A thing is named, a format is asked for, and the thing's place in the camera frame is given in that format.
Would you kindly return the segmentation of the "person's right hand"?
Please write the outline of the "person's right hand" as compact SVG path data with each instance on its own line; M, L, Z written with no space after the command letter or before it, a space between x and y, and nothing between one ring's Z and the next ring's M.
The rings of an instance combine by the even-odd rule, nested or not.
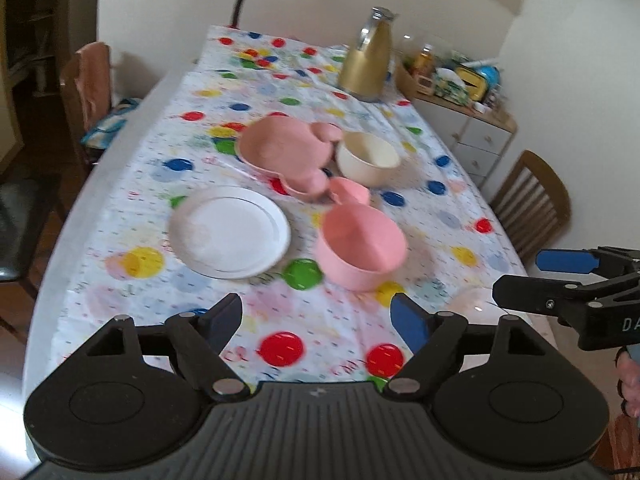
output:
M618 376L617 391L623 399L622 411L629 417L638 419L640 404L640 367L626 348L616 354L616 372Z

